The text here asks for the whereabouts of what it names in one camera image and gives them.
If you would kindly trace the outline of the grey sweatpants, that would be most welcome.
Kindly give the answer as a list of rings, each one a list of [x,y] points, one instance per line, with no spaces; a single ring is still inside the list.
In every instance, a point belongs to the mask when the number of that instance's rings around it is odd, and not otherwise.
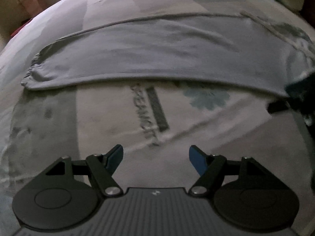
[[[236,85],[285,96],[314,71],[314,43],[300,29],[235,15],[180,13],[109,23],[41,49],[22,80],[29,90],[120,79]]]

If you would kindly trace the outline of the patterned grey bed sheet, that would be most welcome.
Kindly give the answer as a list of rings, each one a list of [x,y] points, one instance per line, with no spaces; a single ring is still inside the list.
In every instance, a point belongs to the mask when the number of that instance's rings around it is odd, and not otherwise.
[[[29,90],[22,80],[38,52],[73,33],[123,20],[180,13],[235,15],[302,30],[314,43],[314,29],[273,0],[61,0],[36,16],[1,51],[1,235],[19,222],[14,195],[55,160],[106,153],[120,144],[123,161],[114,179],[124,189],[149,188],[128,208],[109,208],[109,219],[93,222],[90,235],[105,230],[137,234],[201,235],[205,221],[216,235],[237,230],[197,201],[187,211],[181,197],[162,199],[163,188],[189,189],[198,178],[188,150],[196,145],[228,159],[253,157],[299,198],[294,223],[281,235],[314,232],[314,145],[310,121],[295,111],[271,115],[274,93],[236,85],[186,80],[120,79]]]

